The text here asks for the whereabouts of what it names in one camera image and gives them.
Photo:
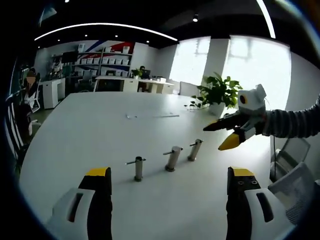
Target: cable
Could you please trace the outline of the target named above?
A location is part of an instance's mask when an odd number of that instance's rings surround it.
[[[277,167],[277,156],[276,156],[276,137],[273,136],[273,152],[274,152],[274,180],[276,181],[276,167]]]

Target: table surface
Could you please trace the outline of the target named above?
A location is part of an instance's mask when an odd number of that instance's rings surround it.
[[[188,110],[173,94],[84,92],[70,94],[48,116],[24,158],[20,187],[41,222],[92,168],[111,167],[112,235],[117,240],[222,240],[227,234],[227,171],[243,167],[261,187],[269,183],[270,139],[254,136],[219,151],[232,132],[202,129],[215,117]],[[159,117],[167,114],[178,117]],[[195,139],[204,142],[187,161]],[[176,170],[165,171],[172,146],[183,147]],[[143,180],[134,182],[136,156]]]
[[[174,86],[172,83],[168,82],[161,82],[161,81],[154,81],[150,79],[135,79],[135,78],[129,78],[129,77],[122,77],[122,76],[97,76],[95,78],[96,80],[100,79],[105,79],[105,80],[134,80],[134,81],[139,81],[141,83],[150,83],[150,84],[159,84],[159,85],[169,85],[169,86]]]

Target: curved ceiling light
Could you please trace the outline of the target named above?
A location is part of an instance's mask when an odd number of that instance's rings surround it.
[[[275,34],[274,26],[272,25],[272,21],[271,21],[269,12],[267,10],[267,7],[266,7],[264,1],[263,0],[256,0],[256,2],[258,3],[258,5],[259,5],[259,7],[260,7],[260,9],[262,11],[262,14],[263,14],[263,16],[265,18],[265,21],[266,21],[266,24],[268,26],[271,38],[275,39],[276,38],[276,34]]]
[[[45,34],[43,34],[41,36],[36,37],[34,40],[37,41],[38,39],[43,38],[44,36],[47,36],[49,34],[53,34],[55,32],[58,32],[58,31],[61,31],[61,30],[64,30],[64,29],[71,29],[71,28],[82,27],[82,26],[96,26],[96,25],[117,26],[117,27],[126,27],[126,28],[131,28],[131,29],[138,29],[138,30],[146,31],[146,32],[149,32],[149,33],[152,33],[152,34],[160,35],[162,37],[171,39],[173,41],[178,41],[178,39],[176,39],[176,38],[174,38],[172,36],[168,36],[168,35],[165,35],[165,34],[163,34],[161,32],[153,31],[153,30],[146,29],[146,28],[143,28],[143,27],[132,26],[132,25],[127,25],[127,24],[120,24],[120,23],[109,23],[109,22],[93,22],[93,23],[82,23],[82,24],[76,24],[76,25],[71,25],[71,26],[65,26],[65,27],[58,28],[58,29],[53,30],[53,31],[49,31],[49,32],[47,32],[47,33],[45,33]]]

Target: ceiling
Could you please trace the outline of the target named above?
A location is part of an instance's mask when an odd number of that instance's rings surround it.
[[[320,68],[320,62],[304,29],[273,0],[264,0],[269,11],[276,40],[290,45],[291,50]],[[37,16],[43,6],[52,7],[56,14],[34,21],[29,36],[34,49],[60,43],[83,40],[118,40],[146,43],[163,48],[177,42],[142,30],[117,26],[81,26],[49,34],[36,42],[34,38],[52,30],[84,23],[117,23],[146,28],[169,35],[179,41],[211,36],[251,35],[270,38],[266,20],[256,0],[53,0],[33,6]],[[199,21],[192,21],[198,13]]]

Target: small object on table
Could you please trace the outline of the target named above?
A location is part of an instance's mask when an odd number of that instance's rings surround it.
[[[135,176],[134,176],[134,180],[136,182],[141,182],[142,181],[142,163],[143,161],[145,161],[145,158],[142,158],[141,156],[137,156],[135,158],[135,161],[130,161],[127,162],[126,165],[129,164],[135,164]]]
[[[179,154],[182,150],[183,150],[183,148],[180,146],[173,146],[171,151],[165,152],[163,154],[163,155],[170,154],[168,163],[167,163],[167,165],[165,165],[165,168],[164,168],[165,170],[167,170],[168,172],[175,171],[175,166],[178,161]]]
[[[197,153],[200,149],[202,142],[203,142],[202,140],[196,139],[194,143],[190,144],[190,147],[193,146],[193,148],[191,150],[190,155],[188,156],[189,161],[194,162],[196,160],[196,156],[197,156]]]

